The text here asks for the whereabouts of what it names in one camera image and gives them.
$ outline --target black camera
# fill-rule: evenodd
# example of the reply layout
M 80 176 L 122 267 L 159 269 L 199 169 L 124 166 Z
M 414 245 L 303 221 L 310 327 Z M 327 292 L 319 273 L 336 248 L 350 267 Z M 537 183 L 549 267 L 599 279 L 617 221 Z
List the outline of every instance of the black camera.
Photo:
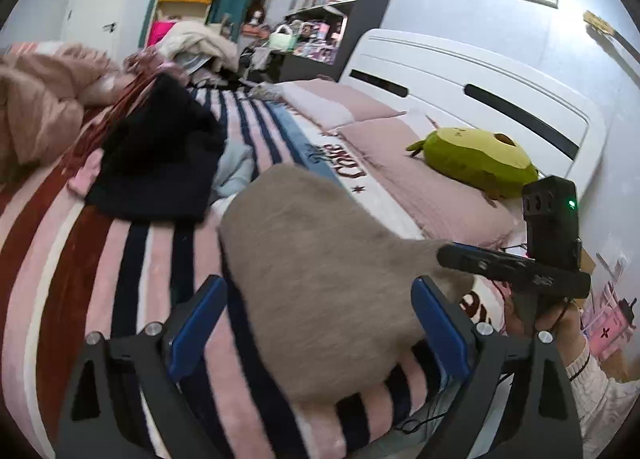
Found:
M 551 176 L 526 185 L 522 209 L 527 223 L 527 256 L 452 244 L 438 250 L 438 262 L 491 280 L 509 282 L 525 327 L 561 299 L 587 298 L 591 277 L 580 271 L 575 184 Z

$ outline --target pink pillow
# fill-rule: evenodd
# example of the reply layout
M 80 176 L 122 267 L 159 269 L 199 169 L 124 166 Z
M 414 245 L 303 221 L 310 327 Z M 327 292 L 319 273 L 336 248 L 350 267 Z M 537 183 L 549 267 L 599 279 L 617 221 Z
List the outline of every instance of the pink pillow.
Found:
M 280 90 L 287 103 L 325 131 L 356 121 L 404 114 L 353 87 L 327 80 L 286 82 L 280 84 Z
M 373 119 L 339 130 L 369 165 L 375 178 L 430 239 L 497 248 L 516 228 L 498 201 L 409 157 L 405 148 L 418 136 L 400 118 Z

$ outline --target green avocado plush toy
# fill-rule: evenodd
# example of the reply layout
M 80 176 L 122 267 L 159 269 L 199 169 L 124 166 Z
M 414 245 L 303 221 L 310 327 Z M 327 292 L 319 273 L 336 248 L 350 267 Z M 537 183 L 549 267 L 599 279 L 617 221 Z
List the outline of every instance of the green avocado plush toy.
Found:
M 492 199 L 520 197 L 524 185 L 538 180 L 538 170 L 520 145 L 476 128 L 439 128 L 407 152 L 412 157 L 422 152 L 431 168 Z

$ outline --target light blue cloth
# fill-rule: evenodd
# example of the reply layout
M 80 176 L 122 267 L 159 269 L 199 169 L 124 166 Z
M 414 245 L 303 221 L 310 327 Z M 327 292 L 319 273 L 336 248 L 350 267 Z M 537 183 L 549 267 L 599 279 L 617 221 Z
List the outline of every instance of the light blue cloth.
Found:
M 218 162 L 218 171 L 211 184 L 209 203 L 237 194 L 249 186 L 254 166 L 251 147 L 240 141 L 227 139 L 225 151 Z

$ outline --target striped blanket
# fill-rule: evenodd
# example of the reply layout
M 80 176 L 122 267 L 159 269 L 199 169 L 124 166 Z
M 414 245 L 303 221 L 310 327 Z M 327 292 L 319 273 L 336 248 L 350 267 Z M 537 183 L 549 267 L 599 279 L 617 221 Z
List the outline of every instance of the striped blanket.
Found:
M 304 166 L 342 184 L 398 235 L 421 238 L 344 142 L 322 135 L 295 111 L 241 92 L 194 90 L 193 96 L 229 137 L 254 149 L 254 178 L 276 163 Z M 49 458 L 84 335 L 136 333 L 164 321 L 208 275 L 228 276 L 217 234 L 222 209 L 212 208 L 198 226 L 125 222 L 71 195 L 68 177 L 55 164 L 0 190 L 0 405 Z M 495 295 L 477 282 L 463 307 L 474 320 L 499 326 Z M 260 360 L 242 297 L 232 285 L 204 356 L 180 389 L 224 457 L 340 459 L 415 412 L 445 382 L 422 342 L 371 391 L 335 406 L 292 406 Z M 168 457 L 136 385 L 130 400 L 144 445 Z

